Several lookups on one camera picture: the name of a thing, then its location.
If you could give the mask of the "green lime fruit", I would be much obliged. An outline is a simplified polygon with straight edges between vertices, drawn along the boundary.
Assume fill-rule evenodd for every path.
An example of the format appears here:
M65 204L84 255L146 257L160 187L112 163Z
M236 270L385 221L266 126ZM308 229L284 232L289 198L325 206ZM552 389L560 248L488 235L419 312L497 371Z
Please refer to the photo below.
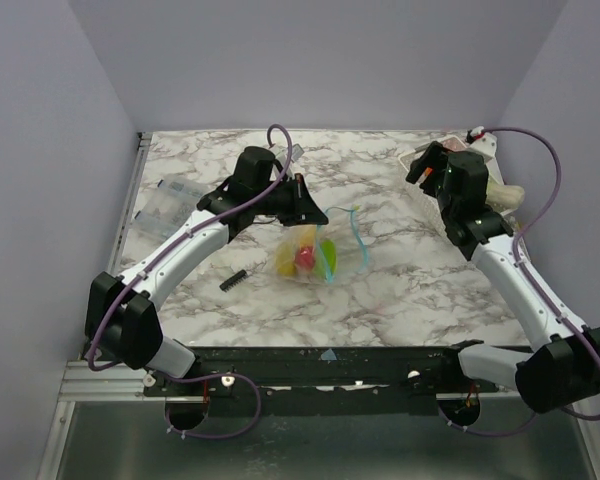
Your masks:
M330 239L322 240L314 249L316 264L313 273L316 277L331 283L335 279L338 265L337 248Z

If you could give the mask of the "clear zip top bag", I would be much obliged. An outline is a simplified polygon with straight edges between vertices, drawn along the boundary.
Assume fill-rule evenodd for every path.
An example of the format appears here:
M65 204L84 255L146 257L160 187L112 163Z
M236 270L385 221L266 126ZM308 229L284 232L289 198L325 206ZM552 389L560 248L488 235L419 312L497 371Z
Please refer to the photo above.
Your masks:
M273 249L265 271L303 284L333 285L363 273L369 265L359 230L360 207L325 210L326 225L290 228Z

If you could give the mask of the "yellow pear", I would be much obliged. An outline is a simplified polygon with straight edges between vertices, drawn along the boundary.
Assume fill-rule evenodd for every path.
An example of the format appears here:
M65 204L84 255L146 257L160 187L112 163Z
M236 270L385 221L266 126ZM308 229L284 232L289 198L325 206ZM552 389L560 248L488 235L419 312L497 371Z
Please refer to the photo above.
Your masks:
M289 230L274 255L274 265L279 275L293 277L312 272L298 270L294 264L294 256L296 250L301 246L313 246L315 249L316 232L315 225L296 226Z

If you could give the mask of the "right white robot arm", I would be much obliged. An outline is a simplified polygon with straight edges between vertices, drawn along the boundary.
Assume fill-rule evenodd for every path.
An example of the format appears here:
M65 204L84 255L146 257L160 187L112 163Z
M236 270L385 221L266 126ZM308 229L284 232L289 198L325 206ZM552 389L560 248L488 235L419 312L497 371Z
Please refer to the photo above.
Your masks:
M436 141L406 176L436 199L447 238L499 292L531 346L524 354L464 343L441 365L442 384L460 392L476 379L489 381L517 391L536 413L600 394L600 327L588 327L522 254L511 226L486 202L488 179L480 153Z

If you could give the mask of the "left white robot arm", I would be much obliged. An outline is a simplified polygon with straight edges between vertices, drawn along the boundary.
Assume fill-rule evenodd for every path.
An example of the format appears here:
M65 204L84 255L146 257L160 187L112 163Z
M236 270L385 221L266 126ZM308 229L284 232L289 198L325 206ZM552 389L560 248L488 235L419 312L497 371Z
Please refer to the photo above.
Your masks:
M146 259L113 276L99 274L90 287L85 334L87 357L96 349L131 369L159 371L181 395L202 380L194 352L163 334L158 313L173 290L208 256L228 245L260 215L281 225L325 225L327 216L310 197L302 175L274 182L281 164L274 153L249 146L233 174L204 195L189 219Z

